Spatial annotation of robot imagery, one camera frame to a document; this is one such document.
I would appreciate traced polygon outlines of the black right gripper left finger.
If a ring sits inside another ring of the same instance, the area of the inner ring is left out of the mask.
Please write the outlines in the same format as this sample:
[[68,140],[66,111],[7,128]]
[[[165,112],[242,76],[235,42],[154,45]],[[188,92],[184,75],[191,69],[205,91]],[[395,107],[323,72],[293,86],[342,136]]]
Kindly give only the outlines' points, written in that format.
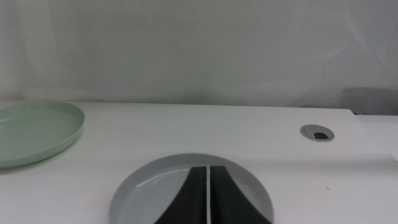
[[155,224],[206,224],[206,181],[206,167],[192,167],[178,194]]

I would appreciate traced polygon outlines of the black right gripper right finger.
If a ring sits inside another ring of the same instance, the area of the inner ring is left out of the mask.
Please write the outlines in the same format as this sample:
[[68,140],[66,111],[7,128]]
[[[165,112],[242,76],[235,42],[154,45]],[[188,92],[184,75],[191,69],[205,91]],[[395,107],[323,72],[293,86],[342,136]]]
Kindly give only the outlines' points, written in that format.
[[271,224],[246,198],[224,166],[210,167],[210,215],[215,224]]

